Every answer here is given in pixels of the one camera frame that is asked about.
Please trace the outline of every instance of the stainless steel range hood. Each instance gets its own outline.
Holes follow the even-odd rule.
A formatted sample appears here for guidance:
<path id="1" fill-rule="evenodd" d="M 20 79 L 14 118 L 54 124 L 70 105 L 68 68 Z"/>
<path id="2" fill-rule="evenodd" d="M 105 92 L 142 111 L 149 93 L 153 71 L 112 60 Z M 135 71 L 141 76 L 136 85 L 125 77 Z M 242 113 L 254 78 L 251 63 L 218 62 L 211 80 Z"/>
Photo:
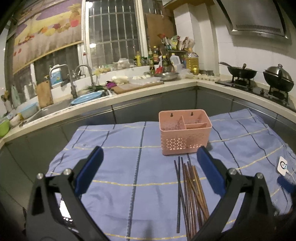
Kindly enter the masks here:
<path id="1" fill-rule="evenodd" d="M 226 18 L 229 34 L 289 40 L 289 31 L 275 0 L 214 0 L 214 2 Z"/>

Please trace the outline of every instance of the kitchen counter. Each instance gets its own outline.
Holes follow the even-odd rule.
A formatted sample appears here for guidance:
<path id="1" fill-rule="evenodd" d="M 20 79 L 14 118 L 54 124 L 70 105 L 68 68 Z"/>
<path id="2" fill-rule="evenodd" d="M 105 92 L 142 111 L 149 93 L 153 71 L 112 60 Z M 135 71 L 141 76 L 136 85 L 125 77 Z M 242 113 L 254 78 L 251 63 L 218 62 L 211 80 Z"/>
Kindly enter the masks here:
<path id="1" fill-rule="evenodd" d="M 221 79 L 222 80 L 229 79 L 229 76 L 222 76 Z M 0 140 L 0 148 L 4 145 L 4 143 L 11 141 L 15 138 L 18 138 L 22 135 L 25 135 L 37 129 L 41 129 L 43 127 L 52 125 L 54 123 L 75 117 L 77 115 L 80 115 L 92 110 L 96 110 L 98 108 L 103 108 L 103 107 L 118 104 L 124 101 L 138 99 L 141 97 L 146 97 L 150 95 L 155 95 L 159 93 L 164 93 L 168 91 L 184 89 L 184 88 L 194 87 L 194 86 L 200 86 L 200 87 L 216 90 L 222 93 L 226 93 L 226 94 L 244 99 L 246 101 L 260 105 L 266 109 L 269 109 L 275 113 L 278 113 L 279 115 L 296 123 L 295 112 L 283 106 L 280 106 L 272 101 L 261 98 L 260 96 L 256 96 L 254 94 L 241 91 L 235 88 L 219 85 L 208 80 L 182 79 L 182 80 L 177 80 L 172 82 L 165 82 L 163 85 L 157 85 L 149 88 L 131 91 L 131 92 L 127 92 L 120 95 L 115 94 L 110 98 L 92 100 L 87 103 L 82 103 L 76 106 L 68 107 L 61 111 L 49 114 L 45 117 L 42 117 L 40 119 L 27 123 L 23 127 L 17 126 L 12 130 L 10 130 L 9 133 Z M 292 99 L 294 105 L 296 105 L 296 100 L 292 96 L 290 96 L 290 98 Z"/>

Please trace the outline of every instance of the blue basin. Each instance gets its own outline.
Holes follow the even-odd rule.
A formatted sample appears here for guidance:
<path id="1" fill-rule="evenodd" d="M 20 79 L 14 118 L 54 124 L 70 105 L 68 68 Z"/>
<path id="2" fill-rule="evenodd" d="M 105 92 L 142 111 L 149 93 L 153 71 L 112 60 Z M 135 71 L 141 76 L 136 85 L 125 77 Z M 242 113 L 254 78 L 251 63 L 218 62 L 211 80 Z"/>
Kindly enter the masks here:
<path id="1" fill-rule="evenodd" d="M 87 102 L 90 100 L 100 98 L 102 96 L 103 92 L 104 91 L 98 91 L 98 92 L 93 92 L 93 93 L 89 93 L 86 95 L 82 95 L 82 96 L 78 97 L 77 99 L 73 100 L 71 102 L 71 105 L 81 104 L 81 103 L 84 103 L 84 102 Z"/>

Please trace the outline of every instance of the cooking oil bottle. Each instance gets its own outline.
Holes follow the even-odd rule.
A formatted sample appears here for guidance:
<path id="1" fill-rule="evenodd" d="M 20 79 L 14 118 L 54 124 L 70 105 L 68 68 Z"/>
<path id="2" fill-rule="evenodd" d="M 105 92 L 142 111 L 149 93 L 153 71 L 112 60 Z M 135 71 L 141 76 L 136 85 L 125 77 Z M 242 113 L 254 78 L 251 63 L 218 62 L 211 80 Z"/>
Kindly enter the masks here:
<path id="1" fill-rule="evenodd" d="M 185 56 L 186 60 L 186 68 L 190 69 L 190 72 L 193 74 L 199 74 L 200 73 L 200 67 L 198 64 L 198 55 L 193 52 L 192 48 L 188 49 L 188 52 Z"/>

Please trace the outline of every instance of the screw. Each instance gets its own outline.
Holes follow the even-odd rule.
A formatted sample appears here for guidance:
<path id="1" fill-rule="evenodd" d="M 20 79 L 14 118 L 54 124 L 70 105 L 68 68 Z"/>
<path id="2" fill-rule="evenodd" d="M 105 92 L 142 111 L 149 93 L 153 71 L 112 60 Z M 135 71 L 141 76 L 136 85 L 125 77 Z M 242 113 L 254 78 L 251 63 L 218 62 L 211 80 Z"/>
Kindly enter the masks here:
<path id="1" fill-rule="evenodd" d="M 258 173 L 256 174 L 256 177 L 259 178 L 259 179 L 262 179 L 262 178 L 263 178 L 263 174 L 260 173 L 260 172 L 258 172 Z"/>
<path id="2" fill-rule="evenodd" d="M 66 169 L 63 171 L 63 174 L 66 175 L 66 176 L 68 176 L 68 175 L 71 174 L 71 172 L 72 172 L 72 170 L 71 170 L 70 168 L 66 168 Z"/>
<path id="3" fill-rule="evenodd" d="M 37 179 L 41 180 L 44 177 L 43 173 L 38 173 L 37 174 Z"/>
<path id="4" fill-rule="evenodd" d="M 228 172 L 229 172 L 230 175 L 235 175 L 237 173 L 237 171 L 234 168 L 230 168 L 228 170 Z"/>

